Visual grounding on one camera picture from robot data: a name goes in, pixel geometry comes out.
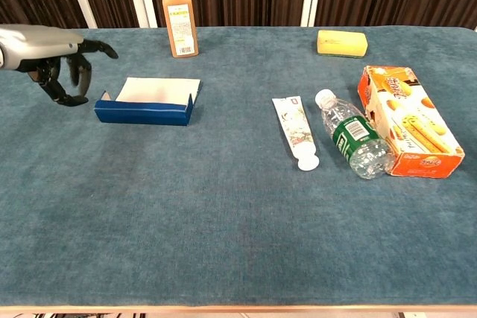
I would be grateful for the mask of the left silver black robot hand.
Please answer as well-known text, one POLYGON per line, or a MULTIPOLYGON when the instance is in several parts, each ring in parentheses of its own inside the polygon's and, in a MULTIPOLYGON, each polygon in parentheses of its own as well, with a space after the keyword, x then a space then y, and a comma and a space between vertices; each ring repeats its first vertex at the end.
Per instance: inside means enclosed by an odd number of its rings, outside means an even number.
POLYGON ((1 25, 1 69, 27 73, 59 105, 88 102, 92 66, 84 54, 96 51, 112 59, 119 57, 109 44, 86 39, 76 31, 44 25, 1 25), (62 58, 69 66, 72 85, 78 88, 76 96, 67 94, 58 81, 62 58))

